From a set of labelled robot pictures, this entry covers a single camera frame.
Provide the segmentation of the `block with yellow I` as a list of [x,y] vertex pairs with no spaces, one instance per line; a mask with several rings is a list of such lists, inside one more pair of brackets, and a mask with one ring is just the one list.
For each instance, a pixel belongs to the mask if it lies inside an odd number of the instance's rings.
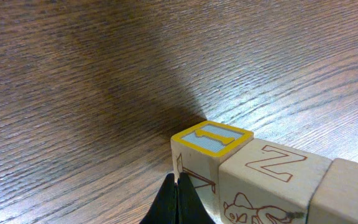
[[189,175],[211,218],[221,216],[221,166],[253,139],[252,131],[214,121],[203,121],[171,137],[176,181],[181,172]]

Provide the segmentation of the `block with bird picture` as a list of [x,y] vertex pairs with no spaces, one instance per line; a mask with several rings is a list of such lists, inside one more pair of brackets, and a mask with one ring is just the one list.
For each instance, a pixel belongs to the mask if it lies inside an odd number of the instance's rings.
[[308,207],[332,161],[254,139],[219,166],[223,223],[306,223]]

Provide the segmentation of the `block with butterfly picture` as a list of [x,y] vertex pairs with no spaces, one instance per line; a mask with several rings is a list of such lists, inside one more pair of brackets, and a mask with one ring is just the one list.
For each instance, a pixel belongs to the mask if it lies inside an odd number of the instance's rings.
[[310,202],[307,222],[358,224],[358,163],[333,160]]

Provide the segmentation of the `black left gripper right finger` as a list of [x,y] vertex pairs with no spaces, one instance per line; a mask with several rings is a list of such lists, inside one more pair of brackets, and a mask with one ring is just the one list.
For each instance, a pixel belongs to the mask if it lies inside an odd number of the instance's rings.
[[180,173],[177,190],[177,216],[179,224],[215,224],[204,208],[187,173]]

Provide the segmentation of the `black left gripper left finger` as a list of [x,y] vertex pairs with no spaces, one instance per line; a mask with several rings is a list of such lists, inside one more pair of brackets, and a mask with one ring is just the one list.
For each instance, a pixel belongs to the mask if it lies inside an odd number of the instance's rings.
[[168,174],[149,211],[140,224],[176,224],[177,222],[177,187],[174,174]]

